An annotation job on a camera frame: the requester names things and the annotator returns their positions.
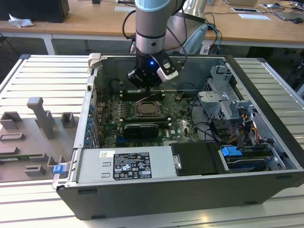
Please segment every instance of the motherboard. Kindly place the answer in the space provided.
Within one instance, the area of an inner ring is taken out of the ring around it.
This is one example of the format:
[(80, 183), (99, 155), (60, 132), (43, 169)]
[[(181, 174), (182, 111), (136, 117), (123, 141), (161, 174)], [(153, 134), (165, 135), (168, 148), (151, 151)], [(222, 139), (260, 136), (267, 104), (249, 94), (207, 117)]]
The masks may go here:
[(191, 99), (181, 91), (151, 92), (148, 96), (102, 94), (97, 99), (101, 148), (199, 141), (189, 115)]

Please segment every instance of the power supply label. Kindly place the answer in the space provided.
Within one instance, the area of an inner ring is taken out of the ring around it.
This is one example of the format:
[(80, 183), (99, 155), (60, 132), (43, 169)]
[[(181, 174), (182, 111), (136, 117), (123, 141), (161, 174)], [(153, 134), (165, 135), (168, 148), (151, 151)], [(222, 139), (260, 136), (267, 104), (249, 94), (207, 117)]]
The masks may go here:
[(152, 178), (149, 153), (114, 154), (114, 180), (120, 181), (144, 178)]

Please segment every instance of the wooden desk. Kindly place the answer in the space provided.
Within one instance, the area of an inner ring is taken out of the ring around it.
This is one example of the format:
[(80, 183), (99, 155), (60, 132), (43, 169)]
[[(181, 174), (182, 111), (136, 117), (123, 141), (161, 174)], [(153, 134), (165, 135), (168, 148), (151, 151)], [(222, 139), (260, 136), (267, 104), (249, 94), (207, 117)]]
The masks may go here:
[[(267, 3), (275, 3), (285, 6), (286, 1), (274, 1), (268, 0)], [(216, 0), (214, 6), (207, 5), (205, 13), (218, 12), (228, 13), (233, 12), (230, 5), (223, 4), (222, 0)], [(258, 8), (259, 11), (265, 11), (260, 5), (254, 7), (234, 6), (243, 8)], [(238, 14), (214, 14), (217, 28), (223, 34), (222, 44), (244, 43), (246, 46), (265, 46), (265, 47), (304, 47), (304, 23), (294, 24), (289, 21), (284, 21), (278, 16), (266, 13), (262, 14), (269, 17), (271, 20), (252, 20), (242, 19)], [(206, 15), (207, 20), (213, 23), (211, 15)]]
[[(34, 22), (28, 28), (14, 28), (6, 21), (0, 21), (0, 32), (8, 37), (42, 38), (49, 54), (55, 54), (53, 38), (83, 40), (125, 40), (122, 36), (122, 22), (127, 12), (115, 11), (118, 6), (112, 2), (92, 4), (88, 1), (69, 0), (70, 12), (64, 23)], [(232, 6), (216, 0), (214, 6), (207, 5), (205, 12), (232, 13)], [(271, 20), (242, 19), (238, 14), (214, 14), (217, 28), (222, 32), (223, 45), (241, 45), (257, 47), (304, 48), (304, 23), (294, 24), (283, 21), (272, 14), (265, 14)], [(206, 16), (212, 23), (211, 15)], [(126, 24), (126, 33), (135, 31), (135, 16), (132, 15)], [(215, 39), (213, 31), (208, 31), (205, 45)]]

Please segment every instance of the blue button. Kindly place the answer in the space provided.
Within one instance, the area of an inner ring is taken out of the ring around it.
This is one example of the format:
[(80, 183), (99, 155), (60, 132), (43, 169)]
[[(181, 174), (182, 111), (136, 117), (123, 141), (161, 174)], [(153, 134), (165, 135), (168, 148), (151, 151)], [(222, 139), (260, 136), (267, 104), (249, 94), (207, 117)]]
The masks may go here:
[(225, 146), (222, 150), (223, 155), (226, 156), (242, 156), (242, 152), (237, 150), (236, 146)]
[(55, 165), (53, 169), (53, 174), (65, 174), (67, 165)]

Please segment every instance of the aluminum profile table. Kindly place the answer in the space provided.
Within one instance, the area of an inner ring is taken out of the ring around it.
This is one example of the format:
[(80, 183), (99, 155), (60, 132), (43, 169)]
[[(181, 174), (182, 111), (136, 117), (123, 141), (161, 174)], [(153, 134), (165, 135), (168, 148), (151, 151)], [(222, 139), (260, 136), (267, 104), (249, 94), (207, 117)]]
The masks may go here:
[[(237, 58), (250, 80), (304, 149), (304, 101), (268, 64), (255, 58)], [(249, 100), (240, 84), (237, 88)]]
[(80, 116), (88, 71), (88, 56), (36, 56), (19, 59), (0, 85), (0, 115), (17, 111), (21, 118), (35, 117), (27, 107), (30, 97), (43, 97), (53, 117), (62, 112)]
[[(63, 109), (71, 107), (76, 114), (80, 114), (86, 78), (89, 75), (85, 65), (87, 57), (31, 56), (27, 60), (19, 60), (0, 86), (1, 113), (15, 107), (21, 116), (32, 117), (30, 111), (24, 111), (24, 98), (35, 94), (44, 97), (44, 105), (54, 115), (59, 114), (59, 106)], [(304, 124), (303, 101), (268, 64), (256, 59), (239, 58), (237, 62), (298, 142), (303, 142), (304, 133), (301, 127), (297, 128)], [(237, 87), (247, 99), (245, 91), (239, 85)], [(304, 227), (304, 185), (283, 190), (262, 205), (80, 221), (52, 189), (51, 182), (52, 180), (38, 180), (1, 183), (1, 227)]]

